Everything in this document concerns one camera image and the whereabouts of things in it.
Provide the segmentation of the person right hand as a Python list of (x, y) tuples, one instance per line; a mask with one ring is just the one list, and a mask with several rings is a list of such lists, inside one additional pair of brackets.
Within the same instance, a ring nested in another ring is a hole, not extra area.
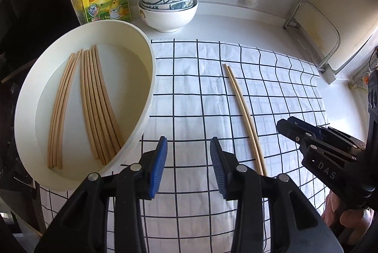
[(367, 209), (347, 209), (342, 214), (336, 214), (341, 207), (341, 199), (332, 191), (326, 197), (326, 208), (321, 217), (328, 227), (339, 222), (342, 226), (352, 229), (352, 233), (348, 238), (348, 244), (357, 244), (370, 227), (374, 210)]

